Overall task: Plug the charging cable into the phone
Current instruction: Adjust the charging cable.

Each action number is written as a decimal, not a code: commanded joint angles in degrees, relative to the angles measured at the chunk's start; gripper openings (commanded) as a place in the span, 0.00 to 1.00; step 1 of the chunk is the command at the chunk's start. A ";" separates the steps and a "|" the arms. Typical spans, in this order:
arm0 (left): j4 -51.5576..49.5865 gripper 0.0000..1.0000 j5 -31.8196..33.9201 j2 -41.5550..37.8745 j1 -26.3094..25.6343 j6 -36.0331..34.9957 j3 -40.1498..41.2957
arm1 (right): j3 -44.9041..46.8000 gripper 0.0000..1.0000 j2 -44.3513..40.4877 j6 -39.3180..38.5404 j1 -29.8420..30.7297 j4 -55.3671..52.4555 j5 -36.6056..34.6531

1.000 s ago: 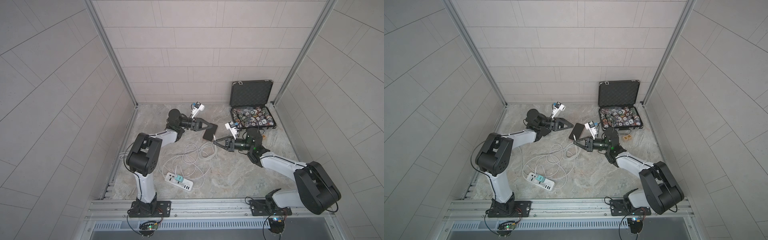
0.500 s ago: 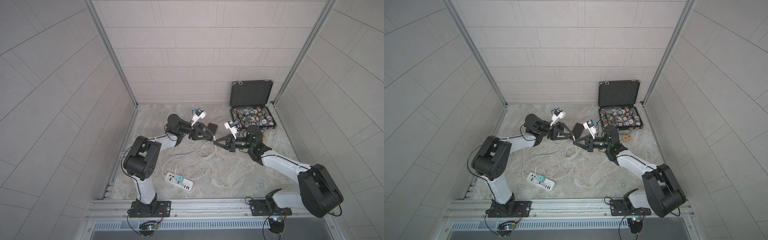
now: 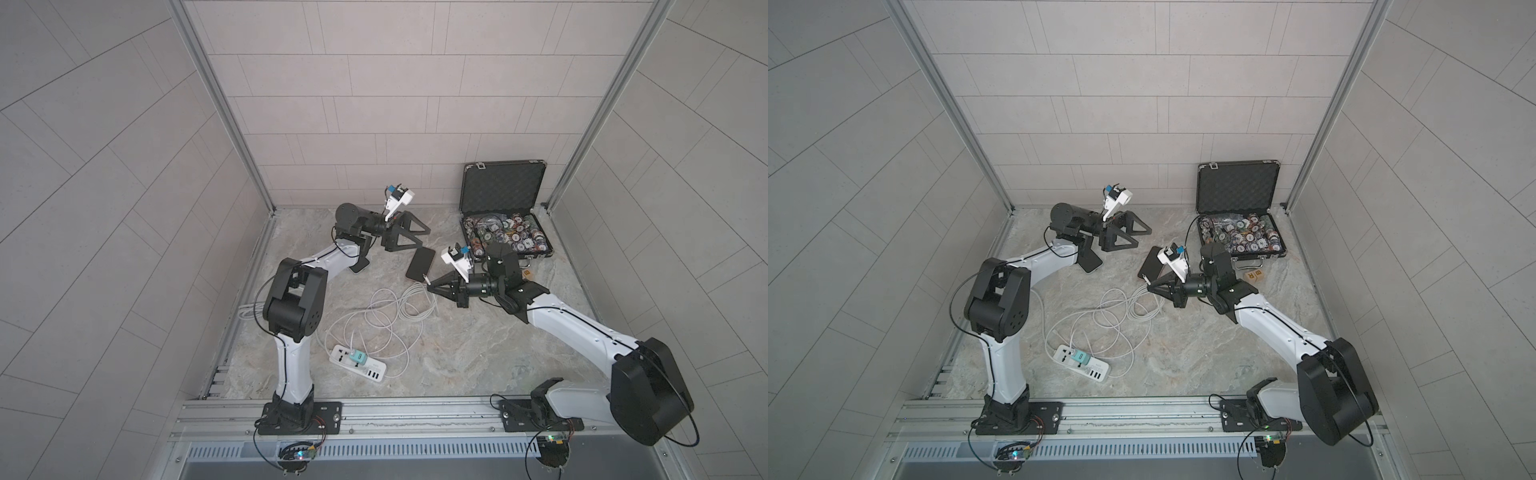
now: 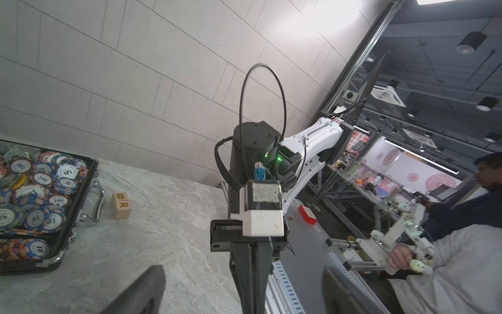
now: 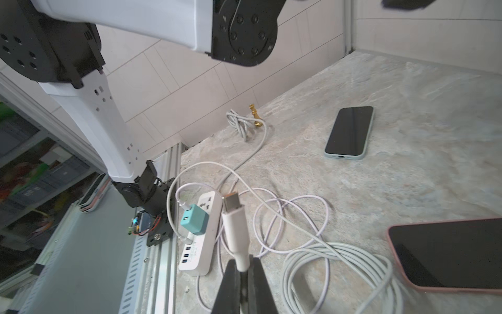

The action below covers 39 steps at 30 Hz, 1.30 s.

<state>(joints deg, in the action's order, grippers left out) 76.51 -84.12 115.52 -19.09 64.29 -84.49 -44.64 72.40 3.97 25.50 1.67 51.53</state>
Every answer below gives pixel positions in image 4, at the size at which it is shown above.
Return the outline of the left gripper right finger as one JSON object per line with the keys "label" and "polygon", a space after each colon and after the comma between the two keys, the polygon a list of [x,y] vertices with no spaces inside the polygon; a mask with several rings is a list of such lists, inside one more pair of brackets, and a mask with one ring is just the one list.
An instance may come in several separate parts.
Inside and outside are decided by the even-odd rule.
{"label": "left gripper right finger", "polygon": [[383,311],[339,269],[325,267],[322,296],[327,313],[382,313]]}

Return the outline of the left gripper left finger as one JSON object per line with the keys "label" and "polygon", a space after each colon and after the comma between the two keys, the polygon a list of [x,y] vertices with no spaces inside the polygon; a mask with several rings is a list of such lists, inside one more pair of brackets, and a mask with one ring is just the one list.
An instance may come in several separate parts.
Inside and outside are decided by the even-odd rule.
{"label": "left gripper left finger", "polygon": [[163,266],[151,266],[101,313],[159,313],[165,287]]}

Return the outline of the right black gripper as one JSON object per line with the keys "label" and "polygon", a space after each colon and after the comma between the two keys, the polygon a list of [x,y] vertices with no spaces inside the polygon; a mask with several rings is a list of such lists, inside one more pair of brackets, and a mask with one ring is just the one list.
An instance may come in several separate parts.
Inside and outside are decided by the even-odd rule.
{"label": "right black gripper", "polygon": [[[211,251],[229,252],[234,243],[269,242],[275,252],[286,248],[289,229],[282,193],[296,180],[300,155],[281,146],[280,139],[264,121],[245,122],[215,145],[215,161],[228,185],[228,214],[226,220],[212,222]],[[230,270],[245,314],[265,313],[273,251],[255,254],[254,278],[250,253],[230,252]]]}

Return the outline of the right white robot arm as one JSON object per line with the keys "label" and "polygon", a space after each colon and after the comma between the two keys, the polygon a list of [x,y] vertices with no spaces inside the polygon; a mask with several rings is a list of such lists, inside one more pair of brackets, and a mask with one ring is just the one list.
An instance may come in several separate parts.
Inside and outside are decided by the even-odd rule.
{"label": "right white robot arm", "polygon": [[210,249],[230,255],[244,313],[264,313],[273,264],[288,244],[286,212],[314,175],[345,148],[352,127],[329,118],[285,137],[266,122],[244,122],[227,138],[231,161],[216,164],[228,185],[227,218],[210,224]]}

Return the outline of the operator hand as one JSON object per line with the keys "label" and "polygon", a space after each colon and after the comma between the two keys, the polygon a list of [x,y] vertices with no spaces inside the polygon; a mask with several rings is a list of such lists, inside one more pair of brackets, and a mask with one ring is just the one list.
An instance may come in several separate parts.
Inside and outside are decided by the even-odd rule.
{"label": "operator hand", "polygon": [[405,244],[395,246],[388,256],[388,263],[398,270],[410,270],[409,263],[413,260],[413,250]]}

